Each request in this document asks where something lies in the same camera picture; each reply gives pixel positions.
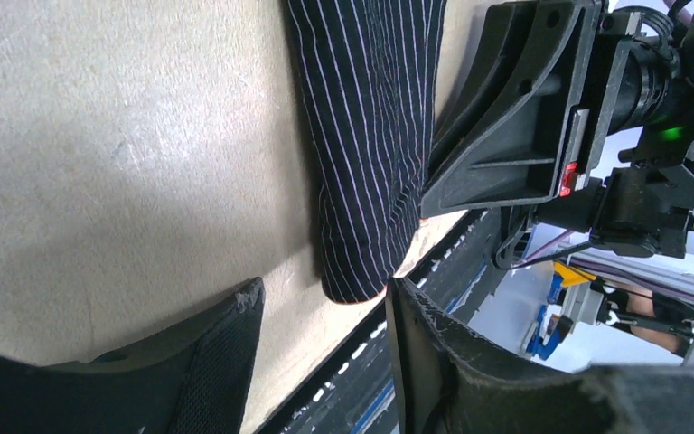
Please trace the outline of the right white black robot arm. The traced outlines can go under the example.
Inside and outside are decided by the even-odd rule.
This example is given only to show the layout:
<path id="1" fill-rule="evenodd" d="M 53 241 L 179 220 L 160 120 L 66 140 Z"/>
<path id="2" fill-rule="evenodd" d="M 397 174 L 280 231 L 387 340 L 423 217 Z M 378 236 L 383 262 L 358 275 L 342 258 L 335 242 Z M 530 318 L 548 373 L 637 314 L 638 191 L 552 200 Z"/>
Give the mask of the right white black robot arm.
<path id="1" fill-rule="evenodd" d="M 506 254 L 537 223 L 578 250 L 683 258 L 694 231 L 694 14 L 604 1 L 492 5 L 438 129 L 426 217 L 499 208 Z"/>

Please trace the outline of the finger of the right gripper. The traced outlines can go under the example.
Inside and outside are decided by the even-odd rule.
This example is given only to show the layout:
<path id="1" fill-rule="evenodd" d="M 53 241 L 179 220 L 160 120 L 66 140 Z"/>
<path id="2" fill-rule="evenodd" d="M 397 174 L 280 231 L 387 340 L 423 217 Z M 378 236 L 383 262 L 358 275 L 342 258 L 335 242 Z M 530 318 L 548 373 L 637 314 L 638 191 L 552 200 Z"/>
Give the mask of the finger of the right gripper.
<path id="1" fill-rule="evenodd" d="M 487 9 L 464 86 L 434 137 L 424 217 L 558 197 L 601 14 L 598 1 Z"/>

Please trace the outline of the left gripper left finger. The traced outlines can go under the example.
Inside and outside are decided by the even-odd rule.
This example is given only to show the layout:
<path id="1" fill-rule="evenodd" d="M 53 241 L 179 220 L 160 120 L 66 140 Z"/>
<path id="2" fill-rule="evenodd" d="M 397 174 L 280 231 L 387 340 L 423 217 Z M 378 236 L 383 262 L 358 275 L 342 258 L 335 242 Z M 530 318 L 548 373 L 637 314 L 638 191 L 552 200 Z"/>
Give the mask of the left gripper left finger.
<path id="1" fill-rule="evenodd" d="M 265 306 L 260 278 L 89 363 L 0 356 L 0 433 L 237 433 Z"/>

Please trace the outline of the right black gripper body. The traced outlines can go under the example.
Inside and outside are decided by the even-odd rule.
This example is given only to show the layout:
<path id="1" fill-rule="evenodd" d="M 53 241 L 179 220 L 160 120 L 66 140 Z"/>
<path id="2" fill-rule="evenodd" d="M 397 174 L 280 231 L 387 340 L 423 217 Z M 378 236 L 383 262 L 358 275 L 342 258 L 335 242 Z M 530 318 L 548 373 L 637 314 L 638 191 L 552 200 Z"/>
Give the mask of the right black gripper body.
<path id="1" fill-rule="evenodd" d="M 584 87 L 571 116 L 562 193 L 537 208 L 537 221 L 576 232 L 595 224 L 605 188 L 592 171 L 599 164 L 605 138 L 619 129 L 619 119 L 627 122 L 638 110 L 640 91 L 626 83 L 625 69 L 643 18 L 643 13 L 617 10 L 603 11 L 597 19 L 590 57 L 578 73 Z"/>

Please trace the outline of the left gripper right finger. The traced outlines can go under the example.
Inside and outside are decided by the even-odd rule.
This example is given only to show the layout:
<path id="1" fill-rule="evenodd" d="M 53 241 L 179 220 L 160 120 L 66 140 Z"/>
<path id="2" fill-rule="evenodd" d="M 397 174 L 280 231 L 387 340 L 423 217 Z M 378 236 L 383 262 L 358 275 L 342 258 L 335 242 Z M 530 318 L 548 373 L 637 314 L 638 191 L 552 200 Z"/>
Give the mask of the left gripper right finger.
<path id="1" fill-rule="evenodd" d="M 385 299 L 403 433 L 694 433 L 694 367 L 564 373 L 490 342 L 409 280 Z"/>

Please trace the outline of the black striped underwear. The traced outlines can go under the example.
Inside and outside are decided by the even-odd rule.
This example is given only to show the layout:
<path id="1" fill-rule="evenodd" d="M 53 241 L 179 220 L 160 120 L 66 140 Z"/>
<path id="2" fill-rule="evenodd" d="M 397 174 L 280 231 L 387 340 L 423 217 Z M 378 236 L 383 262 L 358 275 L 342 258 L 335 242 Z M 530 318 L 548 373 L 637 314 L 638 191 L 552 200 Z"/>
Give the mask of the black striped underwear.
<path id="1" fill-rule="evenodd" d="M 322 286 L 379 296 L 421 221 L 436 121 L 443 1 L 290 1 L 317 170 Z"/>

